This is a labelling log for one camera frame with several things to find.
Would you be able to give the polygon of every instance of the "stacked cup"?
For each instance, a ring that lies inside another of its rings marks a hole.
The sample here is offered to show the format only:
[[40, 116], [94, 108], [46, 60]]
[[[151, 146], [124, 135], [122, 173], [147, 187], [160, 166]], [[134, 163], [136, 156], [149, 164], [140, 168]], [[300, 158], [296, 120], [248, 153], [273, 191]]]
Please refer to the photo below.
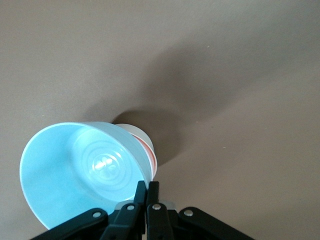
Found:
[[44, 128], [26, 145], [20, 163], [23, 194], [48, 229], [92, 208], [111, 214], [148, 187], [157, 172], [148, 135], [129, 124], [64, 122]]

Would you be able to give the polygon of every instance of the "light blue cup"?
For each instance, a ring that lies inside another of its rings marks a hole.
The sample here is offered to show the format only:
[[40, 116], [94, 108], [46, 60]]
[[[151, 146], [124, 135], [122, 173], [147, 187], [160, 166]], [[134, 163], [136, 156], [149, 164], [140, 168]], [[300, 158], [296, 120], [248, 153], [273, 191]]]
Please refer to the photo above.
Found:
[[20, 182], [31, 210], [51, 229], [92, 208], [111, 214], [152, 180], [148, 156], [126, 130], [106, 122], [46, 127], [26, 145]]

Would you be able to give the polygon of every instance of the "metal screw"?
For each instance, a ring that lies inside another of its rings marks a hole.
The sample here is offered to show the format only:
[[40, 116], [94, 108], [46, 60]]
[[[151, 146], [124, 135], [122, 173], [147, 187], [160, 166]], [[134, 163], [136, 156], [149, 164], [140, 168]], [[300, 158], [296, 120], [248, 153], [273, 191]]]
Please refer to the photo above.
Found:
[[187, 217], [191, 217], [194, 214], [193, 211], [191, 211], [190, 209], [187, 209], [184, 211], [184, 215], [186, 215]]
[[134, 205], [129, 205], [129, 206], [126, 207], [126, 209], [133, 210], [133, 209], [135, 209], [135, 206]]
[[159, 209], [161, 209], [161, 205], [156, 203], [155, 205], [152, 206], [152, 208], [154, 210], [159, 210]]
[[100, 216], [101, 216], [101, 212], [99, 212], [99, 211], [97, 211], [94, 214], [92, 214], [92, 217], [94, 217], [94, 218], [98, 218]]

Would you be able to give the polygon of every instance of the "screw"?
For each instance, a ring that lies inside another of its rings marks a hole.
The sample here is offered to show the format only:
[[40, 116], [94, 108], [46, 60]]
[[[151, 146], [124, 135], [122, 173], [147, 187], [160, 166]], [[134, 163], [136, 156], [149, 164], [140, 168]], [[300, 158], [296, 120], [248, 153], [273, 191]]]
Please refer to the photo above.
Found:
[[92, 217], [94, 217], [94, 218], [98, 218], [100, 216], [101, 216], [101, 212], [99, 212], [99, 211], [97, 211], [94, 214], [92, 214]]
[[126, 207], [126, 209], [133, 210], [133, 209], [135, 209], [135, 206], [134, 205], [129, 205], [129, 206]]
[[161, 209], [161, 205], [156, 203], [155, 205], [152, 206], [152, 208], [154, 210], [159, 210], [159, 209]]
[[186, 215], [187, 217], [191, 217], [194, 214], [193, 211], [191, 211], [190, 209], [187, 209], [184, 211], [184, 215]]

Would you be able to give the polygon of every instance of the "beige surface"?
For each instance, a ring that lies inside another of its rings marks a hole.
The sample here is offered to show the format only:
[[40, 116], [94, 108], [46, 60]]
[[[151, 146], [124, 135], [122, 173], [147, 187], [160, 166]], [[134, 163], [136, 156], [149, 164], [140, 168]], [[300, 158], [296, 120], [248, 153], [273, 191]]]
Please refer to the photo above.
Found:
[[319, 239], [319, 22], [316, 0], [1, 1], [0, 239], [45, 230], [20, 187], [28, 140], [114, 119], [150, 134], [178, 209]]

